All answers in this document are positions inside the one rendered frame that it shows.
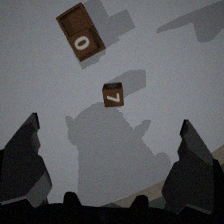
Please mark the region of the brown cube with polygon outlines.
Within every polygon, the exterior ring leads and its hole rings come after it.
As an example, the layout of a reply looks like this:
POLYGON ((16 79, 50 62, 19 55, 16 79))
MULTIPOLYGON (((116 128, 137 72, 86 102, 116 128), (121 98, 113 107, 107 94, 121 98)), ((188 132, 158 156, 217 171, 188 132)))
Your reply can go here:
POLYGON ((81 58, 100 48, 91 29, 85 27, 67 38, 77 58, 81 58))
POLYGON ((103 99, 105 107, 124 106, 122 83, 104 84, 103 99))

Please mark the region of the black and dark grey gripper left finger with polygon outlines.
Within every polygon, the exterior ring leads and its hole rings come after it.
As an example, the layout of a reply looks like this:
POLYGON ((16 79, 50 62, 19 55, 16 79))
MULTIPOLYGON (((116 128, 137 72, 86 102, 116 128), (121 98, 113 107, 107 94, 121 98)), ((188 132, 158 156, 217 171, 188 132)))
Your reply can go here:
POLYGON ((39 129, 38 115, 32 113, 0 150, 0 224, 11 224, 28 210, 49 204, 52 182, 38 155, 39 129))

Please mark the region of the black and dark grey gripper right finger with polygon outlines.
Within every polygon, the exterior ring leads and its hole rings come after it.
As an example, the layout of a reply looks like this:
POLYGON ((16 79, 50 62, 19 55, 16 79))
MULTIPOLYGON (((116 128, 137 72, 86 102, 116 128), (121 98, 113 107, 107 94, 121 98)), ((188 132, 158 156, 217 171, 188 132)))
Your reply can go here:
POLYGON ((190 224, 224 224, 224 173, 190 123, 183 121, 175 162, 165 180, 164 210, 190 224))

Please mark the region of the brown wooden tray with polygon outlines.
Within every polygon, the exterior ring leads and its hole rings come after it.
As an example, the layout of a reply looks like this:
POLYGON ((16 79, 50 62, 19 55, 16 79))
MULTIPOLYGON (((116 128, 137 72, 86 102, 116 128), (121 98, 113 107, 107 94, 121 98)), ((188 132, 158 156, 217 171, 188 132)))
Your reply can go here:
POLYGON ((56 20, 63 30, 66 38, 72 36, 85 27, 92 30, 100 48, 85 55, 82 58, 78 58, 80 62, 106 49, 89 14, 87 13, 84 5, 81 2, 56 17, 56 20))

